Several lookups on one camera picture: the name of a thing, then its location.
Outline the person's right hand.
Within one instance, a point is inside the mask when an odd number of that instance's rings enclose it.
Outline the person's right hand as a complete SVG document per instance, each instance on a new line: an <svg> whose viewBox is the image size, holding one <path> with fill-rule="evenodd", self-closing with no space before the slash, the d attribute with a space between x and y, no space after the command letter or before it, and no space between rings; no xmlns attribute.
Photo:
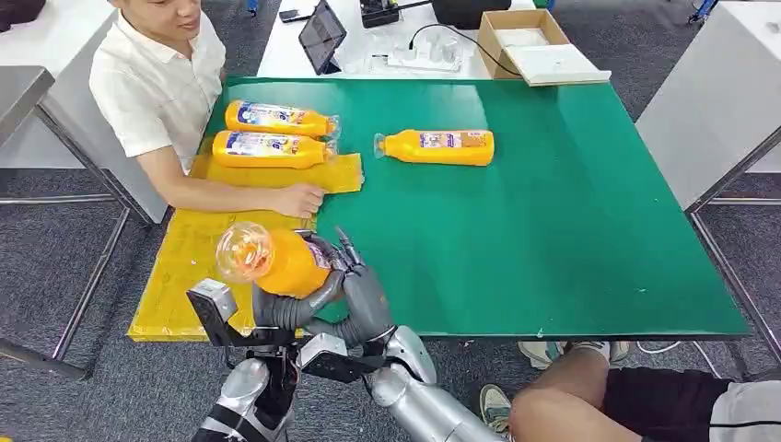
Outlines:
<svg viewBox="0 0 781 442"><path fill-rule="evenodd" d="M268 195L267 209L281 215L310 219L318 213L325 194L322 188L307 183L272 189Z"/></svg>

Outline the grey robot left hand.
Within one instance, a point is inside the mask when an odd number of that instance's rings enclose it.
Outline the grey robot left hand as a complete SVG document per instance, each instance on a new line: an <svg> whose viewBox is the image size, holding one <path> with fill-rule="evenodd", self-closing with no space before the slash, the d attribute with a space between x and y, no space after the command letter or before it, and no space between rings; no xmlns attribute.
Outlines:
<svg viewBox="0 0 781 442"><path fill-rule="evenodd" d="M336 325L318 319L317 313L343 293L344 271L333 270L321 287L298 299L266 292L251 286L252 316L256 326L274 326L287 331L303 328L311 334L336 336Z"/></svg>

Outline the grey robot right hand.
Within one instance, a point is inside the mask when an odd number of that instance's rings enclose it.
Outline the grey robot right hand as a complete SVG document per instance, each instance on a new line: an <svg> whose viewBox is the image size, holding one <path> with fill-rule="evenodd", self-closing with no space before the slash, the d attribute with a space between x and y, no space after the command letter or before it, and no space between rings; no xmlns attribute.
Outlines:
<svg viewBox="0 0 781 442"><path fill-rule="evenodd" d="M340 227L335 231L339 237L338 246L315 234L309 236L310 242L325 248L332 260L332 271L307 301L312 312L317 313L341 295L348 314L336 323L314 316L303 328L313 335L324 332L341 338L352 348L382 339L395 330L396 324L376 273L361 257L350 236Z"/></svg>

